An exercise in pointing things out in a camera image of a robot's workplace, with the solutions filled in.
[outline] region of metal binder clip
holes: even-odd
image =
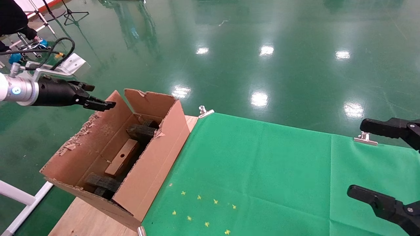
[[[366,144],[369,144],[369,145],[377,146],[378,142],[370,140],[369,139],[369,134],[370,133],[366,133],[366,132],[362,131],[362,134],[357,136],[357,138],[354,138],[354,140],[356,142],[359,142],[359,143],[366,143]]]
[[[200,109],[200,115],[198,116],[199,119],[214,113],[213,110],[207,111],[203,105],[199,106],[198,109]]]

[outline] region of green floor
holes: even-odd
[[[92,66],[81,80],[96,97],[156,91],[178,96],[188,115],[205,105],[345,136],[364,117],[420,117],[420,1],[86,1],[68,4],[90,12],[79,28],[51,26]],[[0,114],[0,179],[35,194],[39,169],[91,111],[1,103]],[[47,235],[72,198],[52,190],[17,235]],[[0,232],[22,208],[0,196]]]

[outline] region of robotic arm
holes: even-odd
[[[401,138],[414,150],[420,149],[420,120],[364,119],[360,124],[360,130],[389,138]],[[404,205],[394,197],[357,185],[351,185],[347,195],[369,204],[377,217],[399,225],[408,235],[420,236],[420,201]]]
[[[71,54],[53,71],[50,70],[52,66],[44,64],[31,75],[25,68],[33,66],[39,66],[39,63],[29,61],[26,67],[14,63],[9,75],[0,73],[0,101],[17,102],[22,106],[61,107],[78,104],[97,111],[115,107],[115,102],[90,96],[87,92],[94,90],[93,85],[57,78],[72,78],[78,70],[89,67],[77,54]]]

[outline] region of black cable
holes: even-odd
[[[51,70],[53,71],[53,70],[55,70],[56,68],[57,68],[57,66],[59,66],[63,61],[65,61],[72,53],[73,53],[73,51],[74,51],[74,47],[76,46],[76,44],[74,43],[74,41],[71,39],[71,38],[67,38],[67,37],[64,37],[64,38],[59,38],[57,41],[56,41],[56,43],[55,43],[55,45],[57,45],[57,42],[59,42],[59,41],[61,41],[61,40],[63,40],[63,39],[67,39],[67,40],[70,40],[70,42],[71,42],[71,49],[70,49],[70,51],[65,55],[65,56],[63,56],[63,58],[61,59],[61,60],[59,60],[52,68],[51,68]]]
[[[27,52],[50,52],[50,50],[48,50],[48,49],[30,49],[30,50],[0,52],[0,56],[10,55],[10,54],[14,54],[14,53],[27,53]],[[60,52],[57,52],[57,51],[52,51],[52,53],[61,54]]]
[[[73,52],[73,50],[74,50],[74,46],[75,46],[75,44],[74,44],[74,41],[71,39],[71,38],[67,38],[67,37],[63,37],[63,38],[59,38],[58,40],[56,40],[55,42],[54,42],[54,45],[51,47],[51,49],[49,49],[48,50],[48,55],[46,56],[46,58],[44,59],[44,61],[43,62],[41,62],[41,64],[39,64],[37,67],[35,67],[35,68],[26,68],[26,70],[27,71],[34,71],[34,70],[36,70],[36,69],[38,69],[38,68],[40,68],[41,66],[43,66],[46,62],[47,62],[47,60],[50,58],[50,56],[51,56],[51,53],[53,52],[53,50],[54,50],[54,48],[57,46],[57,44],[60,42],[60,41],[63,41],[63,40],[69,40],[70,42],[71,42],[71,49],[70,49],[70,51],[69,51],[69,53],[67,54],[67,55],[65,55],[59,62],[57,62],[50,70],[55,70],[55,68],[57,68],[57,66],[59,66],[65,59],[67,59],[67,57]]]

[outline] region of torn cardboard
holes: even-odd
[[[133,111],[114,91],[107,101],[115,101],[116,106],[94,113],[40,172],[54,185],[136,230],[190,131],[181,102],[173,96],[135,89],[125,89],[124,94]],[[144,119],[155,120],[159,129],[114,194],[113,201],[93,194],[94,188],[86,184],[85,178],[90,173],[111,176],[105,170],[128,141],[127,127]]]

